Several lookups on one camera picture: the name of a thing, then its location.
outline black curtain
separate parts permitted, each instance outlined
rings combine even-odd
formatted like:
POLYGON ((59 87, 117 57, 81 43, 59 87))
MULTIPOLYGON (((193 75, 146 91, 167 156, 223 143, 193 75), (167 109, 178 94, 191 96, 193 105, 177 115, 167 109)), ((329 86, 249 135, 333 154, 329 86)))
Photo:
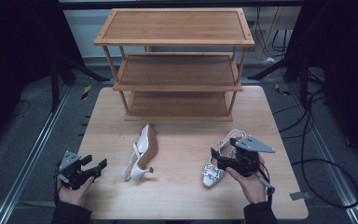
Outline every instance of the black curtain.
MULTIPOLYGON (((327 7, 303 7, 289 54, 294 49, 309 54, 309 67, 324 69, 324 93, 342 130, 351 144, 358 147, 358 0, 332 0, 327 7), (320 19, 313 24, 319 13, 320 19), (312 32, 304 37, 310 27, 312 32), (304 39, 306 45, 299 45, 304 39)), ((300 60, 301 57, 289 64, 286 80, 292 81, 300 75, 300 60)))
MULTIPOLYGON (((84 65, 62 11, 34 5, 31 0, 0 0, 0 128, 20 100, 22 88, 49 76, 49 65, 58 54, 84 65)), ((73 82, 71 67, 64 67, 60 75, 73 82)))

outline human hand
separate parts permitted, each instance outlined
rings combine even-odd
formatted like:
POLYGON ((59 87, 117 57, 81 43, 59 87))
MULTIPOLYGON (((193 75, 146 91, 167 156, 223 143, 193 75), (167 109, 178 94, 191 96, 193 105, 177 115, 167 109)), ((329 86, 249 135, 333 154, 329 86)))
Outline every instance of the human hand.
POLYGON ((63 203, 71 203, 77 206, 82 206, 84 197, 87 190, 90 188, 94 176, 90 176, 89 179, 80 187, 80 189, 71 190, 62 185, 62 180, 57 177, 57 190, 60 201, 63 203))
MULTIPOLYGON (((261 156, 259 158, 260 162, 264 164, 263 158, 261 156)), ((245 177, 231 167, 226 168, 226 171, 240 183, 243 194, 249 203, 262 203, 266 201, 266 187, 259 180, 259 176, 261 176, 260 172, 257 171, 255 175, 245 177)))

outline table surface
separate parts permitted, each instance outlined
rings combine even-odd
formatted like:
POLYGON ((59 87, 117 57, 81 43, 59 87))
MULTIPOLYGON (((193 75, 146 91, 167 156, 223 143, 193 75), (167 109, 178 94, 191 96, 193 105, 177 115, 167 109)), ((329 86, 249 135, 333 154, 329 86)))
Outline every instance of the table surface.
POLYGON ((255 44, 241 8, 115 8, 94 45, 255 44))
POLYGON ((158 154, 136 184, 124 181, 121 170, 128 164, 132 143, 145 126, 141 121, 124 121, 119 93, 103 88, 78 151, 93 161, 84 169, 107 159, 102 176, 95 180, 85 200, 93 219, 243 219, 248 204, 241 187, 229 174, 211 188, 202 184, 202 169, 210 148, 240 129, 276 149, 262 153, 276 188, 272 209, 277 218, 302 219, 308 209, 303 200, 292 201, 290 193, 299 186, 268 101, 261 87, 244 86, 233 108, 233 122, 153 122, 158 154))

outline white high heel shoe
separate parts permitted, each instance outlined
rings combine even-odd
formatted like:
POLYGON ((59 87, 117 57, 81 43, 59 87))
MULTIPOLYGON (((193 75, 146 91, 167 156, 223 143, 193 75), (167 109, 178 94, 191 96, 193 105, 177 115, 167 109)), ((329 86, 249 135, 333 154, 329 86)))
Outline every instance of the white high heel shoe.
MULTIPOLYGON (((225 139, 217 144, 217 151, 224 157, 231 157, 232 151, 235 147, 229 144, 230 138, 242 139, 246 137, 246 133, 240 130, 232 130, 228 133, 225 139)), ((212 156, 207 160, 202 171, 202 183, 206 187, 211 187, 219 182, 225 174, 225 171, 217 168, 217 160, 212 156)))
POLYGON ((133 143, 132 147, 133 152, 129 165, 123 169, 121 176, 125 180, 131 178, 138 181, 144 174, 154 171, 152 167, 146 169, 146 165, 158 151, 156 133, 150 124, 143 127, 138 143, 133 143))

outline wooden shoe rack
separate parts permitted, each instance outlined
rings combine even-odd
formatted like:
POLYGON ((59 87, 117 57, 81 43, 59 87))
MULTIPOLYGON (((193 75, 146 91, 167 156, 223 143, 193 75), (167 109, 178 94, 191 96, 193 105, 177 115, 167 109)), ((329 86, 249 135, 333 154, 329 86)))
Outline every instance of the wooden shoe rack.
POLYGON ((113 9, 102 46, 124 120, 232 121, 246 49, 255 44, 241 8, 113 9), (118 71, 108 46, 119 46, 118 71), (231 52, 125 52, 124 46, 230 47, 231 52), (239 68, 236 51, 243 49, 239 68))

